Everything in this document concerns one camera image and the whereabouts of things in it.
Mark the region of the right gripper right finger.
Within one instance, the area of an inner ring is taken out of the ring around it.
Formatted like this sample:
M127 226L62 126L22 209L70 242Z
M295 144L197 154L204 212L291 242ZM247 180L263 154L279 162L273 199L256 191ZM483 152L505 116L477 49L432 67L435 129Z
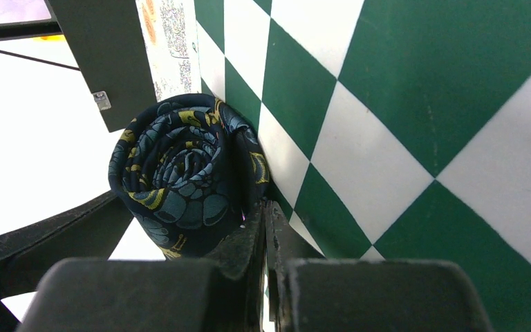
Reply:
M326 258L265 204L270 320L277 331L491 331L463 269L432 259Z

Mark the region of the dark blue floral tie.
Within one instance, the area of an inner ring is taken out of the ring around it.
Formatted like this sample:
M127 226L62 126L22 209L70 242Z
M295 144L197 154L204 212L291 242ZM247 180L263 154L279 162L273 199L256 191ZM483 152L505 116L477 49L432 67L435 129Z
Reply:
M213 95L177 95L124 129L112 192L168 260L203 257L238 230L270 184L251 125Z

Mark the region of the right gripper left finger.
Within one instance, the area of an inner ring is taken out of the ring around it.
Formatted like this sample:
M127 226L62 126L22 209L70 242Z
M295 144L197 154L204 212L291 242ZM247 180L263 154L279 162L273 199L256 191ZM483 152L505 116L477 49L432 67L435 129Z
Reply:
M19 330L261 331L264 206L202 258L56 263Z

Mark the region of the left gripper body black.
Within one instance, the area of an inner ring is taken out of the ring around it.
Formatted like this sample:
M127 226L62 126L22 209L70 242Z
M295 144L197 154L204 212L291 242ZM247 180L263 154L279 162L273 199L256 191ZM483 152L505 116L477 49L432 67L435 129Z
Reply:
M2 299L36 290L53 265L70 257L109 258L133 220L112 192L43 221L0 235L0 331L19 320Z

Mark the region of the black display box glass lid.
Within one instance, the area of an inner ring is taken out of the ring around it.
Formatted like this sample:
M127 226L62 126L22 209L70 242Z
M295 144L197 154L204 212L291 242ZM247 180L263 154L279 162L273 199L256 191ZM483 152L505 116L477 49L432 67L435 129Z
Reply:
M0 41L63 35L108 131L156 102L135 1L0 1Z

